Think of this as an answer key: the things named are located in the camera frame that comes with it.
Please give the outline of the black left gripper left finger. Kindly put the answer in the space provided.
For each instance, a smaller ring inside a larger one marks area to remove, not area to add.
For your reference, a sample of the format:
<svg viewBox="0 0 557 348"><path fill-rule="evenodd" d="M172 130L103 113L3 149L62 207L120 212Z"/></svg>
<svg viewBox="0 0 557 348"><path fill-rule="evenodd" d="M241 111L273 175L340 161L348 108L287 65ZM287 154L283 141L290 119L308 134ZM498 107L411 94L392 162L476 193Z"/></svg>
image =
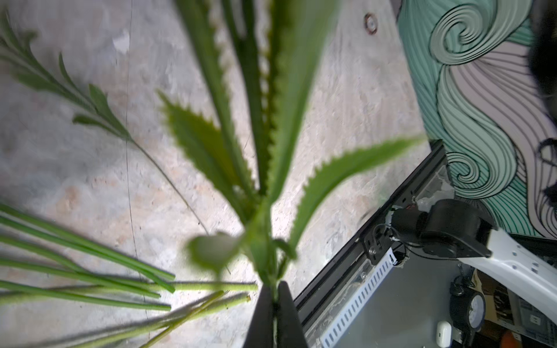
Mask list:
<svg viewBox="0 0 557 348"><path fill-rule="evenodd" d="M243 348L274 347L274 303L271 295L260 295Z"/></svg>

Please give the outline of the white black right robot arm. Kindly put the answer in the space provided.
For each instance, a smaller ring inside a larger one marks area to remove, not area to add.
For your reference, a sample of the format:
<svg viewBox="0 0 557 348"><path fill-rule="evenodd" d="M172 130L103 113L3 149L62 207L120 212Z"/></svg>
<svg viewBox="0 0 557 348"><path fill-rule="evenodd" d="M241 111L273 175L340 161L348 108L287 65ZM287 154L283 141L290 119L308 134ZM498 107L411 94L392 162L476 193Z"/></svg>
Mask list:
<svg viewBox="0 0 557 348"><path fill-rule="evenodd" d="M459 260L485 273L556 320L556 269L520 245L477 208L440 200L429 211L397 208L387 225L401 242L437 258Z"/></svg>

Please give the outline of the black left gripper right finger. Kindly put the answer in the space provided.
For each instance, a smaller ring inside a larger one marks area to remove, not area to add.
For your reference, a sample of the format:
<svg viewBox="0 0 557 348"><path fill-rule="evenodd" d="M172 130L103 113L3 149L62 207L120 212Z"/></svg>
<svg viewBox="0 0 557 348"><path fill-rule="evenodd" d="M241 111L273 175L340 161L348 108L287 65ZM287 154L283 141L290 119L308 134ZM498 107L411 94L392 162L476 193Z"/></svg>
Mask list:
<svg viewBox="0 0 557 348"><path fill-rule="evenodd" d="M297 308L294 305L286 281L281 281L278 286L276 320L276 343L278 348L308 348Z"/></svg>

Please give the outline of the yellow carnation stem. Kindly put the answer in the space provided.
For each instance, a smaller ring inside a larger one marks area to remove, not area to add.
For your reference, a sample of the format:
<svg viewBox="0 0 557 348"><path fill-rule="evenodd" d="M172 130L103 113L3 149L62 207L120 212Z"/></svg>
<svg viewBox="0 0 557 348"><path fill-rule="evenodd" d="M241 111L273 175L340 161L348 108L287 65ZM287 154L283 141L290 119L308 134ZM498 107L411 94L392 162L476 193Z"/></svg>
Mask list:
<svg viewBox="0 0 557 348"><path fill-rule="evenodd" d="M220 276L245 255L264 285L276 292L297 245L321 203L346 179L384 165L424 141L413 135L354 149L323 162L304 187L288 239L272 235L271 210L283 192L326 37L338 1L271 1L268 48L258 46L253 1L220 4L211 16L209 1L175 1L174 7L209 91L217 122L160 95L166 123L187 159L213 184L239 218L243 232L218 232L190 239L184 251L197 268ZM253 178L234 129L223 49L216 41L224 27L241 68L258 177Z"/></svg>
<svg viewBox="0 0 557 348"><path fill-rule="evenodd" d="M92 236L207 233L155 94L188 61L169 1L3 1L1 201Z"/></svg>

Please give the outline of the yellow flower bunch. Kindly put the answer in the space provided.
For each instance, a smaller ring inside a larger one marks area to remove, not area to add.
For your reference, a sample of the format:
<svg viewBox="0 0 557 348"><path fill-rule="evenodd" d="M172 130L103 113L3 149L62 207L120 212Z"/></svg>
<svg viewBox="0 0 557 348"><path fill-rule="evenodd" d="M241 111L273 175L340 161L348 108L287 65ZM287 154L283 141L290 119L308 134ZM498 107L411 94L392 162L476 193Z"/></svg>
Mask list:
<svg viewBox="0 0 557 348"><path fill-rule="evenodd" d="M112 333L107 336L72 345L72 347L105 347L113 343L150 334L154 331L161 331L155 338L150 339L149 342L143 345L143 347L151 347L184 323L220 313L224 310L229 310L232 307L248 303L251 299L252 297L247 292L228 296L227 291L217 291L209 295L205 301L202 301L200 304L190 309L180 310L177 313L158 318L151 323L134 326L133 328L118 333Z"/></svg>

